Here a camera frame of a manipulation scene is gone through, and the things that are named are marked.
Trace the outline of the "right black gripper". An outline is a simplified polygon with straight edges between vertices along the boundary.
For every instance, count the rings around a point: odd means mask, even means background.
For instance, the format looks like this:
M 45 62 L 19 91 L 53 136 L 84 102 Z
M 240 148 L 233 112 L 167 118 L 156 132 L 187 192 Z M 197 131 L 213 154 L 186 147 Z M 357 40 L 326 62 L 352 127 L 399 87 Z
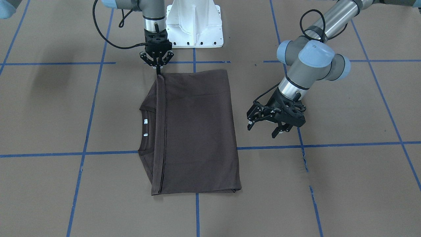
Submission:
M 167 38 L 167 30 L 151 32 L 144 30 L 146 47 L 139 53 L 140 58 L 153 69 L 157 68 L 156 58 L 161 58 L 161 67 L 167 65 L 174 56 L 172 43 Z

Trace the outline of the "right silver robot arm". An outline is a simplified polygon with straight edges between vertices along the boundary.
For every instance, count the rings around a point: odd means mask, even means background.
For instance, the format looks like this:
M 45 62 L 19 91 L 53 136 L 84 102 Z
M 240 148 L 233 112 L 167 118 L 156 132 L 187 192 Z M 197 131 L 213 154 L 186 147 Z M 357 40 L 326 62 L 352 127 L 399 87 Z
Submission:
M 143 17 L 143 29 L 145 42 L 138 43 L 129 47 L 121 47 L 111 43 L 100 31 L 96 21 L 97 0 L 93 4 L 93 21 L 96 30 L 100 36 L 111 46 L 118 49 L 132 49 L 144 46 L 144 51 L 140 52 L 141 59 L 149 66 L 156 69 L 158 75 L 161 74 L 161 68 L 168 64 L 174 56 L 172 51 L 173 43 L 169 41 L 166 30 L 166 9 L 163 0 L 103 0 L 105 7 L 110 9 L 128 10 L 127 14 L 122 15 L 123 24 L 128 15 L 132 12 L 141 12 Z

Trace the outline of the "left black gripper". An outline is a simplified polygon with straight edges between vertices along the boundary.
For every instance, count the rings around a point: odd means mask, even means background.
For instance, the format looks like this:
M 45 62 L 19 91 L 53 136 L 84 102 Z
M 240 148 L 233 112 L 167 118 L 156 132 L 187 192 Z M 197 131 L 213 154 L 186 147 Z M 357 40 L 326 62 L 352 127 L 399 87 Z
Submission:
M 301 127 L 304 125 L 306 122 L 305 110 L 306 107 L 300 100 L 290 100 L 280 92 L 279 88 L 276 88 L 266 106 L 253 103 L 247 111 L 247 130 L 250 131 L 255 123 L 264 120 L 270 123 L 278 123 L 278 126 L 272 132 L 272 138 L 275 138 L 278 134 L 290 132 L 293 126 Z

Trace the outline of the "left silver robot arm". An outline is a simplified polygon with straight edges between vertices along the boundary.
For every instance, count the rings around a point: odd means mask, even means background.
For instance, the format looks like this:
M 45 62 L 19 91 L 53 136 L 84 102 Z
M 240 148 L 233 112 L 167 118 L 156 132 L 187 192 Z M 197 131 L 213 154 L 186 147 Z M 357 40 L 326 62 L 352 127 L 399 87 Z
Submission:
M 373 0 L 339 0 L 326 13 L 308 11 L 319 14 L 320 18 L 306 29 L 301 27 L 302 35 L 297 39 L 283 41 L 278 46 L 277 59 L 289 66 L 289 70 L 272 87 L 273 94 L 266 104 L 254 100 L 246 114 L 248 130 L 266 120 L 277 125 L 272 132 L 275 138 L 305 124 L 306 106 L 302 100 L 311 86 L 316 81 L 343 79 L 351 69 L 350 60 L 336 54 L 327 42 L 340 35 L 355 16 L 373 3 Z

